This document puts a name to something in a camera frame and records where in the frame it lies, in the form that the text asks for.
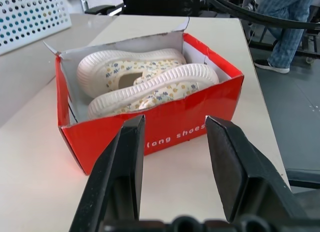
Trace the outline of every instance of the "person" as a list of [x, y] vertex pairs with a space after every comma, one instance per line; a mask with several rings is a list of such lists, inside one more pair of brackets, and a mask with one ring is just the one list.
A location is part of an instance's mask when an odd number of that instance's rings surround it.
[[[263, 15], [306, 22], [309, 17], [313, 0], [263, 0], [257, 12]], [[258, 68], [286, 74], [290, 71], [290, 64], [301, 42], [303, 29], [270, 28], [276, 44], [267, 60], [256, 60]]]

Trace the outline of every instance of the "box flap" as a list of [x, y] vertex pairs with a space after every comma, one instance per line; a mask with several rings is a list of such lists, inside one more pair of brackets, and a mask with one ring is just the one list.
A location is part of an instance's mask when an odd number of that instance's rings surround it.
[[175, 29], [172, 30], [172, 32], [184, 32], [185, 29], [187, 29], [190, 22], [190, 17], [187, 17], [183, 23], [181, 23], [179, 26], [177, 26]]
[[61, 52], [57, 51], [53, 47], [49, 46], [45, 41], [43, 41], [44, 45], [56, 56], [59, 56]]

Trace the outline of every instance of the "shoe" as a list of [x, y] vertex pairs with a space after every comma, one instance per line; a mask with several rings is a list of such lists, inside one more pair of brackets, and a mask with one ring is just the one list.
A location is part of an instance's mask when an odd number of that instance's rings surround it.
[[88, 117], [96, 119], [120, 113], [136, 112], [184, 97], [219, 83], [213, 68], [204, 64], [186, 64], [127, 88], [95, 98]]
[[186, 64], [176, 49], [148, 53], [107, 50], [86, 56], [78, 65], [77, 79], [82, 90], [92, 98], [132, 86], [132, 82], [150, 70], [167, 70]]
[[254, 65], [258, 68], [271, 70], [277, 73], [287, 74], [290, 72], [290, 68], [276, 68], [269, 64], [267, 60], [255, 60]]

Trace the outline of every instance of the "gray floor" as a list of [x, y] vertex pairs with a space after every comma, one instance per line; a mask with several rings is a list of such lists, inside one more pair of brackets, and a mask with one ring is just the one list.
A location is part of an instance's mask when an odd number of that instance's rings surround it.
[[[270, 54], [250, 51], [254, 60]], [[320, 174], [320, 61], [297, 57], [286, 75], [256, 71], [285, 168]]]

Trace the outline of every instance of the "desk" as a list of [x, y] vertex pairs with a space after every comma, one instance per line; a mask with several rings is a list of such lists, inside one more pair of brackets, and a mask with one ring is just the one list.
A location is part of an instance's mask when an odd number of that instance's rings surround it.
[[[91, 45], [171, 31], [184, 20], [120, 16]], [[242, 70], [233, 122], [289, 184], [240, 22], [191, 18], [186, 32]], [[67, 231], [72, 222], [88, 178], [58, 132], [56, 102], [52, 81], [0, 128], [1, 231]], [[146, 156], [143, 172], [141, 219], [225, 218], [206, 136]]]
[[[76, 14], [70, 17], [71, 28], [44, 38], [58, 51], [86, 46], [114, 19]], [[53, 62], [42, 40], [0, 56], [0, 127], [52, 80]]]

